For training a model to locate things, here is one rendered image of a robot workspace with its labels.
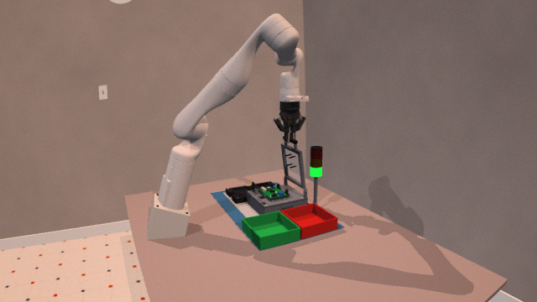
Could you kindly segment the red open-top bin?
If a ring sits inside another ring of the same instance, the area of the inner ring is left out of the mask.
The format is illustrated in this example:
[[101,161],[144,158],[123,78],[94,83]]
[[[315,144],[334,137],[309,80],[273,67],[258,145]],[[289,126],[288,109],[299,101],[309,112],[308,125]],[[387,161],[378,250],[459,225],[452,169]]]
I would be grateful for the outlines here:
[[301,239],[337,229],[338,218],[315,203],[282,210],[282,213],[301,228]]

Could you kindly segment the green circuit board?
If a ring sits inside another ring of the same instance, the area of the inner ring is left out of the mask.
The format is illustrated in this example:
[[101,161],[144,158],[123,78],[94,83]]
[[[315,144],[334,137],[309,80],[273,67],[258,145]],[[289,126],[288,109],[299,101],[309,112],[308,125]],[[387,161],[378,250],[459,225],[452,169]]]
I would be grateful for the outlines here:
[[267,188],[261,187],[261,189],[259,190],[262,191],[270,199],[286,195],[282,190],[278,189],[275,186],[269,186]]

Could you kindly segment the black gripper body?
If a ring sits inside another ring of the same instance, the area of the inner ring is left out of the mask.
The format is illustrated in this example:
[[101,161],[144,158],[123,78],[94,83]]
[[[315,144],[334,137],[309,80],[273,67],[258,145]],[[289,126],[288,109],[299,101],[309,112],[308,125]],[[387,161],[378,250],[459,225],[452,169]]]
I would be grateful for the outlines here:
[[287,116],[290,115],[290,123],[293,123],[293,116],[296,115],[297,119],[300,117],[299,111],[289,111],[289,110],[298,110],[300,109],[300,102],[280,102],[280,116],[282,121],[287,124]]

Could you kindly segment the green bin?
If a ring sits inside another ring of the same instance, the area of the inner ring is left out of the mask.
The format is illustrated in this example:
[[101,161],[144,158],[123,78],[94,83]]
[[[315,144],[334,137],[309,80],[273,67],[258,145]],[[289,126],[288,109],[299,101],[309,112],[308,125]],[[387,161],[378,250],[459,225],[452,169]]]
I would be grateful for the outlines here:
[[300,240],[300,227],[280,211],[243,218],[242,230],[260,250]]

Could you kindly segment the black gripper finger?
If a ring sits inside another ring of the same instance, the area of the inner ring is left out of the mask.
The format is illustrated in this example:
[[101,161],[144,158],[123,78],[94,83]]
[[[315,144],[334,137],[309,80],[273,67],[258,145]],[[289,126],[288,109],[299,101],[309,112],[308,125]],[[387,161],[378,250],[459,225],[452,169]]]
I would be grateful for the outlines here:
[[302,125],[303,125],[303,123],[305,121],[305,117],[300,115],[299,121],[297,123],[296,123],[296,119],[297,119],[297,116],[294,115],[293,116],[293,123],[290,124],[290,131],[291,131],[290,137],[292,139],[295,139],[295,132],[299,131],[301,129],[301,127],[302,127]]
[[274,118],[274,122],[276,123],[277,127],[279,128],[279,131],[284,132],[284,141],[286,143],[289,143],[290,115],[287,116],[287,124],[284,123],[284,126],[281,123],[281,116],[280,115],[277,118]]

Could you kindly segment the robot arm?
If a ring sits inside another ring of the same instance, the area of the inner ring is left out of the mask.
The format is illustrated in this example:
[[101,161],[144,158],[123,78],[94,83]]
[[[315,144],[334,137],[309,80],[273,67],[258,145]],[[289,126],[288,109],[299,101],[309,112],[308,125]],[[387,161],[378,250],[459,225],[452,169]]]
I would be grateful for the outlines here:
[[309,97],[300,96],[299,91],[299,74],[303,60],[302,50],[296,48],[299,38],[297,30],[280,14],[269,16],[196,98],[178,114],[173,124],[173,133],[184,141],[171,150],[158,196],[162,206],[173,210],[184,208],[196,159],[201,153],[208,132],[205,115],[229,102],[245,87],[251,75],[254,56],[263,41],[276,52],[275,60],[278,65],[294,67],[293,70],[280,75],[280,101],[309,101]]

